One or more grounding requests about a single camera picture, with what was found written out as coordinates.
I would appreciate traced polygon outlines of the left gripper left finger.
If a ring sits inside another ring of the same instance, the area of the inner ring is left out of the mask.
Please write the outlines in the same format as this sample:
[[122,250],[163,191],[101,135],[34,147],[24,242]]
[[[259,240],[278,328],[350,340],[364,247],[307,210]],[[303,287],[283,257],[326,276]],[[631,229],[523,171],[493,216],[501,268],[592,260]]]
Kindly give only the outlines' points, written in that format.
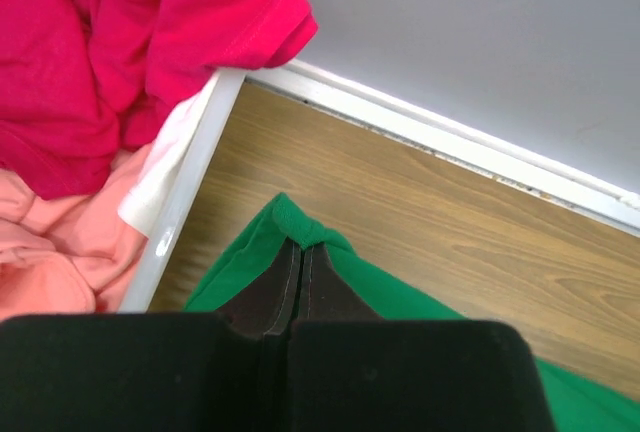
[[293,318],[301,263],[300,247],[285,241],[269,267],[216,313],[244,337],[282,336]]

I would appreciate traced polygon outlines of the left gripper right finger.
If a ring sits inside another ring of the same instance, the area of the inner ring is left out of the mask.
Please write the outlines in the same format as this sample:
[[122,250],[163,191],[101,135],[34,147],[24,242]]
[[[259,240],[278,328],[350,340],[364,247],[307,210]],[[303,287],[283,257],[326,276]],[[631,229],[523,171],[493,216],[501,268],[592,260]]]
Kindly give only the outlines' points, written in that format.
[[294,321],[382,321],[376,313],[337,273],[326,244],[310,247],[302,253]]

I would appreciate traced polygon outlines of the green t-shirt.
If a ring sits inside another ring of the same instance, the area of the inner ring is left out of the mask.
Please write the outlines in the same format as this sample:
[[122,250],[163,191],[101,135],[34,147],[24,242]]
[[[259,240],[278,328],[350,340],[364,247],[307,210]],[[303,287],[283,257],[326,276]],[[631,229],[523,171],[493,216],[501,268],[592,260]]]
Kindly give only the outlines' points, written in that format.
[[[464,316],[359,257],[348,240],[305,214],[286,194],[268,202],[224,250],[186,302],[188,312],[222,306],[271,265],[285,240],[302,250],[324,243],[337,274],[386,319]],[[542,359],[536,365],[559,431],[637,431],[639,403]]]

